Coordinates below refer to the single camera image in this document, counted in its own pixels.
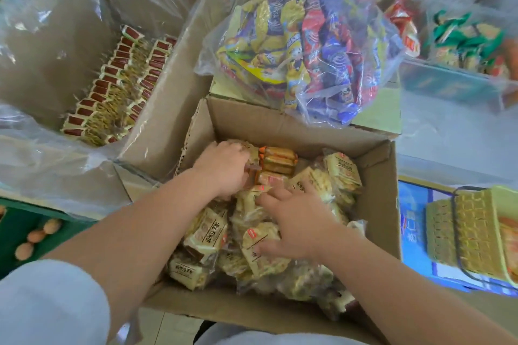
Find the white shirt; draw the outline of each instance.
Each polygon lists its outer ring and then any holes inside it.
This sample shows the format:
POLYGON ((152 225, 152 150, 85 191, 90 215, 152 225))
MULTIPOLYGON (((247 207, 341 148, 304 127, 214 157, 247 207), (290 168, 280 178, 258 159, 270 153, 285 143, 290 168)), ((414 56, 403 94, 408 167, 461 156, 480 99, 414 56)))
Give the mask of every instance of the white shirt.
MULTIPOLYGON (((0 281, 1 345, 106 345, 110 307, 103 289, 72 264, 31 262, 0 281)), ((360 345, 320 334, 274 335, 216 324, 196 345, 360 345)))

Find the forearm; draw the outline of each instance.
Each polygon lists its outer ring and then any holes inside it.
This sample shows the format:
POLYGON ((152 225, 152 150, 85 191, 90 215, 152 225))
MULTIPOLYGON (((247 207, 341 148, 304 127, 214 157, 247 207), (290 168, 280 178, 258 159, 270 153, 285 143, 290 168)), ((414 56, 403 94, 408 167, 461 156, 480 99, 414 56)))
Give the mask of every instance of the forearm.
POLYGON ((511 334, 350 229, 325 241, 322 262, 394 345, 517 344, 511 334))
POLYGON ((104 289, 113 335, 142 302, 196 214, 215 198, 189 170, 57 247, 44 258, 72 263, 104 289))

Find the white sleeve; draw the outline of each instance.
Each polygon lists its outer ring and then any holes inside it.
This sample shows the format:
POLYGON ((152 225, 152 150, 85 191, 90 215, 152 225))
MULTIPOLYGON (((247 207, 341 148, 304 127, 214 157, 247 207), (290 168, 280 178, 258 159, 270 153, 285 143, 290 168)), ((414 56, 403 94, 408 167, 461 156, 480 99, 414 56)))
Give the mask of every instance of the white sleeve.
POLYGON ((109 329, 106 294, 77 266, 41 260, 0 281, 2 343, 106 345, 109 329))

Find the tile floor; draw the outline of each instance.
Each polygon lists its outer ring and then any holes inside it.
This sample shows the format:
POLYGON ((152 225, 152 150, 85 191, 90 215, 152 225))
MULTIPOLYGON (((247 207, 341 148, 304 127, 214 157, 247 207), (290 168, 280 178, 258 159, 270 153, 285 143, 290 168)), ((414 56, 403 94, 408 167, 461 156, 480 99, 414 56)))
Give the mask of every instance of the tile floor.
MULTIPOLYGON (((173 315, 169 312, 140 308, 140 330, 144 340, 138 345, 192 345, 201 319, 173 315)), ((115 341, 108 345, 118 345, 115 341)))

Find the brown egg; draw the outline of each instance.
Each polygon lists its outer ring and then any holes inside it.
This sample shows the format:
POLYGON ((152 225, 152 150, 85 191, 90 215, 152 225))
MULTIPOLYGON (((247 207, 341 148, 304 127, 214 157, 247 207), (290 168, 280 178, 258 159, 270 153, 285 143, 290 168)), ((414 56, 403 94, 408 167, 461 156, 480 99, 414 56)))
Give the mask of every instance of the brown egg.
POLYGON ((43 231, 47 235, 53 235, 54 233, 60 230, 62 223, 63 222, 58 218, 51 218, 43 226, 43 231))
POLYGON ((29 235, 27 235, 27 241, 31 243, 39 243, 45 239, 45 236, 47 236, 47 234, 41 229, 38 229, 36 231, 30 232, 29 235))
POLYGON ((15 251, 15 257, 19 261, 26 261, 32 256, 34 252, 34 245, 32 243, 20 244, 15 251))

